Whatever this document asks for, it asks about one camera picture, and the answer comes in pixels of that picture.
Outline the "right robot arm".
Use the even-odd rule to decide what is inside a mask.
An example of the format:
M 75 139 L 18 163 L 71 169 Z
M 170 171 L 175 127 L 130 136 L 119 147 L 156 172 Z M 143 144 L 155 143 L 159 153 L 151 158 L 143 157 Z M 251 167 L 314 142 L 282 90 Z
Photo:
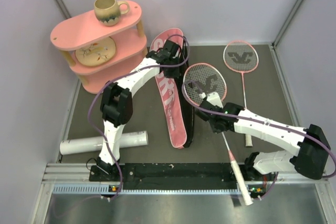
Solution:
M 281 148 L 271 153 L 253 152 L 245 159 L 244 172 L 252 180 L 278 172 L 297 172 L 320 180 L 326 178 L 323 172 L 328 158 L 335 159 L 322 128 L 314 124 L 308 128 L 282 124 L 231 102 L 219 106 L 203 101 L 196 113 L 210 123 L 214 133 L 251 135 Z

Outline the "pink badminton racket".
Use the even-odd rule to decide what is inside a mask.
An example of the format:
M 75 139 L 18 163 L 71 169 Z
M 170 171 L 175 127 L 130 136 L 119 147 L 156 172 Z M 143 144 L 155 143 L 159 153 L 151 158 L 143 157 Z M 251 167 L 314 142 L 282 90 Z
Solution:
M 241 75 L 244 107 L 247 108 L 244 74 L 254 71 L 259 65 L 256 49 L 243 40 L 231 41 L 223 51 L 223 61 L 227 68 Z
M 185 71 L 183 77 L 182 91 L 186 97 L 186 100 L 197 106 L 196 109 L 198 109 L 202 102 L 207 102 L 205 99 L 202 99 L 200 97 L 200 94 L 202 94 L 203 92 L 205 94 L 217 92 L 221 100 L 223 101 L 226 97 L 227 88 L 224 77 L 215 67 L 207 63 L 196 63 L 188 67 Z M 228 151 L 230 165 L 239 185 L 239 189 L 243 196 L 244 203 L 247 206 L 252 205 L 253 200 L 250 197 L 239 165 L 229 148 L 227 139 L 224 134 L 224 131 L 227 130 L 226 126 L 228 124 L 224 121 L 224 118 L 222 116 L 221 118 L 223 119 L 223 127 L 211 127 L 212 131 L 214 133 L 220 133 L 222 135 Z

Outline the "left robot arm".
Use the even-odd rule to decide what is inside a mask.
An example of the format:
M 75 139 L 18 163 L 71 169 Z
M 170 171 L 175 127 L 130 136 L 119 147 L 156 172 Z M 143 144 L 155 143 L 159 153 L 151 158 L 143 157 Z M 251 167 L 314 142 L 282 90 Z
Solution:
M 108 81 L 98 92 L 102 95 L 100 111 L 104 129 L 93 128 L 103 138 L 102 150 L 96 161 L 97 171 L 107 181 L 122 180 L 119 164 L 120 139 L 125 125 L 133 115 L 133 96 L 157 74 L 166 78 L 181 76 L 181 67 L 188 63 L 190 46 L 185 36 L 182 42 L 174 42 L 171 37 L 163 46 L 149 51 L 140 64 L 130 73 Z

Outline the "white shuttlecock tube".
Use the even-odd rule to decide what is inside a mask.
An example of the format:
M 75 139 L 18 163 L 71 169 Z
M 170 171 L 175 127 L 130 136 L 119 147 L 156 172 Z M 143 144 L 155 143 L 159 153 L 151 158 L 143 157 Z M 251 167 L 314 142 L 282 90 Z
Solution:
M 71 155 L 100 151 L 103 146 L 103 141 L 104 138 L 102 136 L 65 140 L 60 143 L 60 153 L 61 155 Z M 147 131 L 123 133 L 120 139 L 120 148 L 146 145 L 148 145 Z

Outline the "pink sport racket bag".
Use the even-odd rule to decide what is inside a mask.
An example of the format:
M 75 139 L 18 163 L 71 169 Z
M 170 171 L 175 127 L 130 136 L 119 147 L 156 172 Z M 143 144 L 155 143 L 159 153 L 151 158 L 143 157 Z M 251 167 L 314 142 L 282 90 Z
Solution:
M 169 39 L 182 47 L 180 59 L 184 60 L 187 56 L 187 46 L 182 37 L 181 29 L 169 28 L 153 39 L 150 50 L 157 51 Z M 155 81 L 161 96 L 171 145 L 178 149 L 188 148 L 193 141 L 194 108 L 182 95 L 183 76 L 169 79 L 161 72 L 155 76 Z

